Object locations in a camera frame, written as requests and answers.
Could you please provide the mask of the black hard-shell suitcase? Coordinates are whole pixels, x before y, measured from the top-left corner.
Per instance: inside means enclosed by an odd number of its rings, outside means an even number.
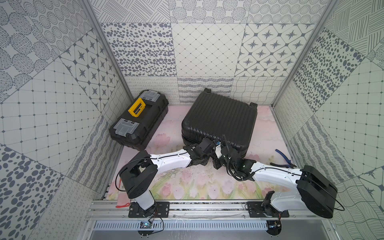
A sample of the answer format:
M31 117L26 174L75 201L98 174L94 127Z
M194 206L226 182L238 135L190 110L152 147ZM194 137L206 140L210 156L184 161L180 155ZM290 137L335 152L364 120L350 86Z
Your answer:
M230 146L245 157L257 115L256 103L243 103L205 88L182 121L183 142L199 144L204 138L223 142L224 135Z

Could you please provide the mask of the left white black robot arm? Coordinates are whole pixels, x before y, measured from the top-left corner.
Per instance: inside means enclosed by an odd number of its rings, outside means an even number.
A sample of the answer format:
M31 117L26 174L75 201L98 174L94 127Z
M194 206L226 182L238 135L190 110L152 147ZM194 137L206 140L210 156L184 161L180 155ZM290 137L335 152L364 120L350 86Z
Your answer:
M199 144L184 146L173 153L150 155L145 150L140 151L118 172L118 177L125 188L124 192L130 200L134 200L130 206L129 218L155 216L166 218L169 204L157 204L150 191L154 178L173 169L207 165L220 144L220 141L205 138Z

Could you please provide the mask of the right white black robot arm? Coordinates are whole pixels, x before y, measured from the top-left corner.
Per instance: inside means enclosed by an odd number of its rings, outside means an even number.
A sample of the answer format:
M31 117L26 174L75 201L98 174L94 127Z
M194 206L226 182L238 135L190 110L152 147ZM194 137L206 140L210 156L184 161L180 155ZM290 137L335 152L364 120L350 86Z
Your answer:
M310 211L325 219L333 218L334 211L344 211L338 204L336 186L317 169L306 165L302 169L265 165L244 159L232 148L217 147L212 158L216 168L225 167L227 173L239 182L260 181L288 189L278 193L269 191L261 203L267 217L289 217L290 211Z

